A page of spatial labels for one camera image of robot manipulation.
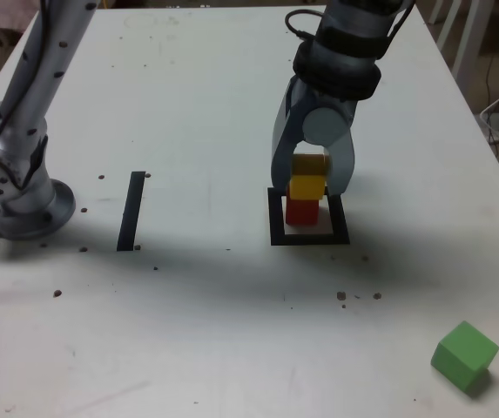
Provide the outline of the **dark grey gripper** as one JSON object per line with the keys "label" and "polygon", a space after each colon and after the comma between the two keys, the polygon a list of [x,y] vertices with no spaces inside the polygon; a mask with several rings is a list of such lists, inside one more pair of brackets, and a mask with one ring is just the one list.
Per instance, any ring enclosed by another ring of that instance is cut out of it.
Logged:
{"label": "dark grey gripper", "polygon": [[[290,79],[273,126],[271,180],[275,190],[286,190],[292,175],[293,153],[303,138],[327,153],[329,194],[341,195],[347,190],[354,173],[350,127],[357,104],[356,100],[321,93],[298,77]],[[306,105],[314,109],[307,116]]]}

